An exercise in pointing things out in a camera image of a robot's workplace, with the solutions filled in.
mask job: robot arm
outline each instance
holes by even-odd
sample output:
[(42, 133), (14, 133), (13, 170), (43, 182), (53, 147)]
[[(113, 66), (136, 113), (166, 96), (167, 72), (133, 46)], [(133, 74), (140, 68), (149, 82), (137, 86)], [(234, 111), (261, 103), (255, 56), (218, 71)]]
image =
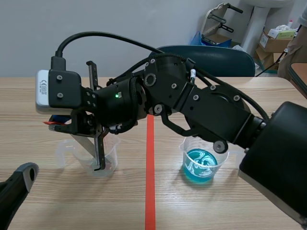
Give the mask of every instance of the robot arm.
[[(67, 41), (79, 37), (73, 35)], [(147, 114), (161, 116), (163, 124), (176, 133), (212, 142), (217, 153), (226, 152), (228, 142), (246, 149), (239, 175), (306, 227), (307, 109), (284, 103), (269, 119), (251, 98), (197, 68), (190, 59), (155, 49), (151, 50), (159, 54), (111, 79), (106, 87), (98, 85), (96, 65), (87, 62), (91, 88), (84, 88), (77, 73), (66, 71), (61, 56), (66, 44), (61, 44), (61, 50), (52, 57), (51, 70), (37, 75), (36, 109), (53, 115), (49, 129), (95, 139), (95, 170), (105, 168), (106, 134), (126, 132)], [(145, 65), (144, 70), (133, 72), (141, 65)], [(194, 69), (208, 87), (195, 85), (190, 75)], [(211, 85), (203, 76), (219, 85)], [(263, 118), (255, 117), (245, 101)], [(189, 130), (168, 119), (173, 112), (185, 116)], [(71, 124), (63, 119), (71, 119)]]

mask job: chair backrest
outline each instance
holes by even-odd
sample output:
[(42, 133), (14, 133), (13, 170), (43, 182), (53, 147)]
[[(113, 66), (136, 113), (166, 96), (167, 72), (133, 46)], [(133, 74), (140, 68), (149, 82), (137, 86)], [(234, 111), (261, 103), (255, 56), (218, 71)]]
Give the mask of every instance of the chair backrest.
[(240, 50), (214, 46), (164, 46), (165, 53), (190, 58), (196, 65), (216, 77), (254, 77), (253, 58)]

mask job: wooden table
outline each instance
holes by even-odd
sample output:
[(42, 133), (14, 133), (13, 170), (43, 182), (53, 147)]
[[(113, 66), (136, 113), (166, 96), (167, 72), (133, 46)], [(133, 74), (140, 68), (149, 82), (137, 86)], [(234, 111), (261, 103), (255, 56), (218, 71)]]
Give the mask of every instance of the wooden table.
[(307, 98), (307, 63), (293, 63), (289, 66), (291, 83)]
[[(284, 101), (307, 100), (280, 78), (223, 78), (255, 99), (268, 114)], [(106, 79), (99, 79), (104, 85)], [(35, 112), (34, 78), (0, 78), (0, 181), (25, 162), (40, 172), (10, 230), (143, 230), (145, 222), (146, 119), (122, 139), (119, 165), (109, 178), (87, 175), (73, 157), (64, 170), (54, 152), (69, 135), (48, 131)], [(182, 115), (172, 115), (184, 124)], [(158, 230), (299, 230), (291, 218), (237, 176), (234, 156), (205, 186), (182, 177), (183, 137), (155, 118), (155, 199)]]

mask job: measuring cup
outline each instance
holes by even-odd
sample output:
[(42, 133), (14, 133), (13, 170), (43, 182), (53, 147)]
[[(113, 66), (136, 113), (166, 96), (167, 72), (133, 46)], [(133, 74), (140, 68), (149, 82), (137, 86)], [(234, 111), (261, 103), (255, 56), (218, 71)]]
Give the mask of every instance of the measuring cup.
[(106, 168), (103, 170), (94, 171), (96, 166), (96, 159), (85, 148), (82, 147), (76, 140), (68, 139), (60, 142), (56, 150), (56, 160), (60, 168), (66, 165), (65, 154), (72, 154), (85, 169), (85, 171), (92, 176), (104, 177), (111, 175), (116, 169), (117, 160), (117, 145), (120, 139), (115, 135), (107, 135), (104, 138), (104, 151)]
[(229, 156), (229, 152), (216, 153), (213, 143), (199, 137), (187, 137), (179, 146), (183, 151), (182, 168), (185, 175), (197, 183), (211, 180)]

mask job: cardboard box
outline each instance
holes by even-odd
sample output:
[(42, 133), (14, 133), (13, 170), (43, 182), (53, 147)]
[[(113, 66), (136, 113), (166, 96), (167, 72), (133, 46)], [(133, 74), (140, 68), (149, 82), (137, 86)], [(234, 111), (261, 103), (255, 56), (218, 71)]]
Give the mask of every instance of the cardboard box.
[(268, 36), (274, 39), (286, 39), (286, 38), (294, 38), (295, 30), (286, 30), (286, 31), (278, 31), (275, 29), (270, 29), (268, 32)]
[[(281, 53), (267, 53), (260, 46), (258, 46), (258, 48), (256, 49), (256, 59), (258, 59), (259, 61), (258, 63), (262, 70), (265, 70), (266, 68), (271, 66), (274, 62), (276, 62), (280, 57), (280, 55)], [(277, 73), (278, 67), (279, 63), (269, 68), (267, 72)]]
[(282, 53), (287, 48), (291, 38), (274, 39), (269, 37), (265, 32), (262, 32), (259, 45), (266, 53)]

